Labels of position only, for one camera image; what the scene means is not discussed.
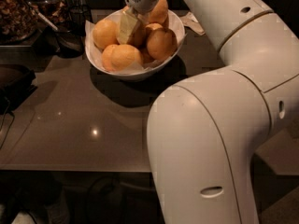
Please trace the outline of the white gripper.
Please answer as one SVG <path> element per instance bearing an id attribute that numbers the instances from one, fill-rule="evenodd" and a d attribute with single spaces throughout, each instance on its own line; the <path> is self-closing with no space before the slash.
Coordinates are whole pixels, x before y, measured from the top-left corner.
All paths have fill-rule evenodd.
<path id="1" fill-rule="evenodd" d="M 121 12 L 118 23 L 117 39 L 120 44 L 129 44 L 142 24 L 137 14 L 151 12 L 159 0 L 124 0 L 129 7 Z"/>

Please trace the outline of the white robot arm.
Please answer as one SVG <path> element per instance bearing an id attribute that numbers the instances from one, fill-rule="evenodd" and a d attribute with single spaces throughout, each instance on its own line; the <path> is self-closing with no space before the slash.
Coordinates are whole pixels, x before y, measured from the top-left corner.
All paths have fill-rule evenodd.
<path id="1" fill-rule="evenodd" d="M 299 40 L 262 0 L 184 0 L 224 66 L 153 103 L 147 144 L 165 224 L 259 224 L 255 150 L 299 115 Z"/>

